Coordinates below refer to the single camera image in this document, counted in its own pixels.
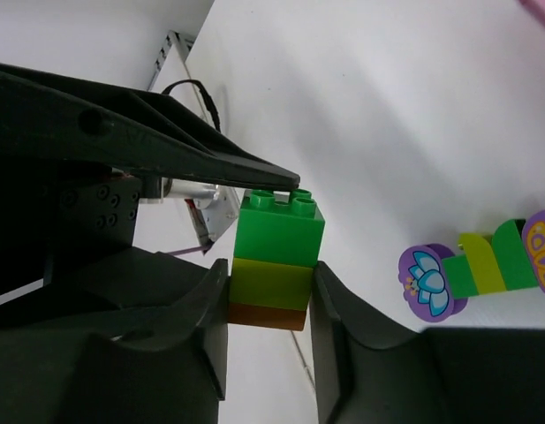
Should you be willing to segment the long multicolour brick stack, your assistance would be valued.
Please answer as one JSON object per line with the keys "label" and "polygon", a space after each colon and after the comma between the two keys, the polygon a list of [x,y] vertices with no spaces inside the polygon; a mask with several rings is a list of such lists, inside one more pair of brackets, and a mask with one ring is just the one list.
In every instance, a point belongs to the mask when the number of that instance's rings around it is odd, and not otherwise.
{"label": "long multicolour brick stack", "polygon": [[491,235],[463,233],[464,252],[442,260],[454,299],[539,288],[545,294],[545,209],[510,219]]}

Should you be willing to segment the green yellow orange brick stack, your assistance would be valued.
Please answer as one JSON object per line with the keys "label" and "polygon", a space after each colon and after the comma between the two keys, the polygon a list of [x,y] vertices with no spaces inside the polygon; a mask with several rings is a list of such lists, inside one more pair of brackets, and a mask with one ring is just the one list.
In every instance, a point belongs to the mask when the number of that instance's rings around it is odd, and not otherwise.
{"label": "green yellow orange brick stack", "polygon": [[228,322],[303,330],[324,228],[308,190],[246,191],[231,265]]}

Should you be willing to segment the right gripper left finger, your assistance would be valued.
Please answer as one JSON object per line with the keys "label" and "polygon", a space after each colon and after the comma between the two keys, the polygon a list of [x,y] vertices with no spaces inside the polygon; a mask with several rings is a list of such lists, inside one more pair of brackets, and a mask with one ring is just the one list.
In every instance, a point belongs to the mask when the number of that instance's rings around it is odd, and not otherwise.
{"label": "right gripper left finger", "polygon": [[0,327],[0,423],[215,423],[228,264],[169,306]]}

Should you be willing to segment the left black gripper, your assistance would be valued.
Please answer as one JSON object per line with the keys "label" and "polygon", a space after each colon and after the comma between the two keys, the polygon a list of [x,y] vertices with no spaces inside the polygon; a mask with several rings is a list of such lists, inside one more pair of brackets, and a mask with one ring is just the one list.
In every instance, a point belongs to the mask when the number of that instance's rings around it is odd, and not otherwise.
{"label": "left black gripper", "polygon": [[169,306],[206,275],[169,254],[125,250],[141,182],[108,166],[281,192],[300,183],[169,95],[0,64],[0,292],[48,284],[1,305],[0,327]]}

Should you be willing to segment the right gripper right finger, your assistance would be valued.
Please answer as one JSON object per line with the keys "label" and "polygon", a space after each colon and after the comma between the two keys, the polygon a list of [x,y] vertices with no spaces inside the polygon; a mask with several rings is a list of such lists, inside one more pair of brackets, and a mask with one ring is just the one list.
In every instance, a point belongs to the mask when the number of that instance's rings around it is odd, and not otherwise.
{"label": "right gripper right finger", "polygon": [[324,262],[310,321],[322,423],[545,423],[545,329],[415,332]]}

